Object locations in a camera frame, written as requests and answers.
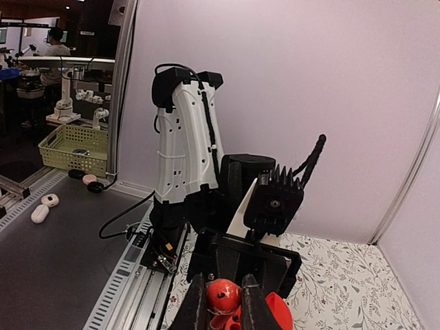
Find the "person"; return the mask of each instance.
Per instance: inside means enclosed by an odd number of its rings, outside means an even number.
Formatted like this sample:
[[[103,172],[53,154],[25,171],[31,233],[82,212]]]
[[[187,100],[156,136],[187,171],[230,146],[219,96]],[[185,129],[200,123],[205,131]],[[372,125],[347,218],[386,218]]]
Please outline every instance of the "person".
[[[70,56],[70,50],[61,43],[64,31],[59,27],[53,27],[49,31],[49,43],[50,46],[44,53],[44,56]],[[57,67],[40,69],[40,81],[45,88],[45,101],[48,108],[54,106],[57,98],[61,96],[61,70]],[[21,116],[23,119],[27,117],[26,113]],[[29,120],[25,120],[21,123],[21,127],[28,129],[32,127]]]
[[[47,49],[44,56],[70,56],[70,50],[61,43],[64,31],[59,27],[53,27],[49,31],[50,47]],[[53,67],[50,69],[40,69],[41,84],[46,86],[61,84],[61,71],[59,68]]]

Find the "table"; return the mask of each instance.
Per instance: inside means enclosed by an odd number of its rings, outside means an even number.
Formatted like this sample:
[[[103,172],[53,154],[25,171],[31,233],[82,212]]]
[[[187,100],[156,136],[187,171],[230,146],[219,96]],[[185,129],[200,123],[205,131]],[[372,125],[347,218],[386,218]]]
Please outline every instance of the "table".
[[[196,236],[186,242],[170,293],[166,330],[189,284],[186,270]],[[295,330],[423,329],[390,266],[376,246],[287,233],[280,246],[300,253],[298,280],[287,298]]]

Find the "small round object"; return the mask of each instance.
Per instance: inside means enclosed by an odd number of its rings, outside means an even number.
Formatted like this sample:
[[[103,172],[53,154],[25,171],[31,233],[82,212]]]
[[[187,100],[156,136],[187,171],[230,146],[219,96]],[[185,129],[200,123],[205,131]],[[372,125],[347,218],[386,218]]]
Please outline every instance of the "small round object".
[[[231,280],[219,278],[209,284],[206,298],[208,310],[215,315],[232,314],[241,305],[241,288]]]
[[[84,177],[82,177],[82,182],[86,186],[88,186],[91,182],[96,182],[96,181],[98,181],[98,178],[96,177],[96,175],[93,174],[86,174]]]
[[[270,206],[273,208],[279,208],[280,205],[281,205],[280,201],[277,201],[276,199],[270,202]]]
[[[92,181],[87,185],[87,190],[91,193],[100,194],[104,190],[104,184],[97,181]]]
[[[48,194],[41,197],[41,203],[46,205],[48,208],[53,208],[60,203],[60,199],[55,194]]]

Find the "white mouse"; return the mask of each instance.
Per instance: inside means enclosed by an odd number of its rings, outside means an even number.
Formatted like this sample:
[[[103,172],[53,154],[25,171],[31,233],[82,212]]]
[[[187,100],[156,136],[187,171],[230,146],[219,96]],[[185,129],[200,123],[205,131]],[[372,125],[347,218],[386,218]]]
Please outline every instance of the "white mouse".
[[[46,216],[49,214],[49,208],[47,205],[40,204],[36,207],[34,212],[30,215],[32,222],[34,223],[42,223]]]
[[[41,197],[41,203],[46,205],[48,208],[53,208],[60,203],[60,199],[55,194],[49,194]]]

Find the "plastic basket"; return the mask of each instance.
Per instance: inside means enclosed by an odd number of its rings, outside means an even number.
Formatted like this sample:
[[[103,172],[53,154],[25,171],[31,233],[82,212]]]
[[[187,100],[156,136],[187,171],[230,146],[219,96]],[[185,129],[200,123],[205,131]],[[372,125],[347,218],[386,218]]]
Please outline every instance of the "plastic basket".
[[[42,98],[44,95],[44,87],[26,91],[24,88],[17,88],[16,94],[19,98],[25,98],[26,100],[33,100],[35,98]]]
[[[38,147],[46,166],[64,170],[77,168],[105,177],[108,139],[107,132],[62,125],[41,141]],[[74,153],[75,149],[87,150],[89,155]]]

